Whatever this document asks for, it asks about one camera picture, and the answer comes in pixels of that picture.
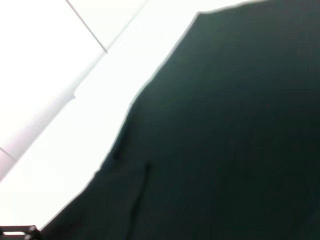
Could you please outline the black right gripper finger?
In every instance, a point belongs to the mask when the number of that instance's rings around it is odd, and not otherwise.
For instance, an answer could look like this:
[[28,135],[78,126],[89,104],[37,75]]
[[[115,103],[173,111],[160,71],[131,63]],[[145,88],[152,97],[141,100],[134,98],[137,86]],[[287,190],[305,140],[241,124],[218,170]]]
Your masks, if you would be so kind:
[[35,225],[1,226],[0,240],[40,240],[41,232]]

